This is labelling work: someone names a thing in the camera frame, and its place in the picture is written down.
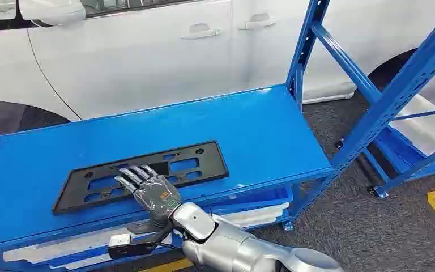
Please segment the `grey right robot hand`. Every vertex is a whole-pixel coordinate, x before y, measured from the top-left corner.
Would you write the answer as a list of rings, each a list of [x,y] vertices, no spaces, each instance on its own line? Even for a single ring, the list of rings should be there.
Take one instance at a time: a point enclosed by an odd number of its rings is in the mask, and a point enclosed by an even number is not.
[[[122,167],[119,172],[114,179],[149,213],[149,221],[129,224],[127,230],[136,235],[162,231],[170,223],[172,212],[182,203],[177,188],[146,164]]]

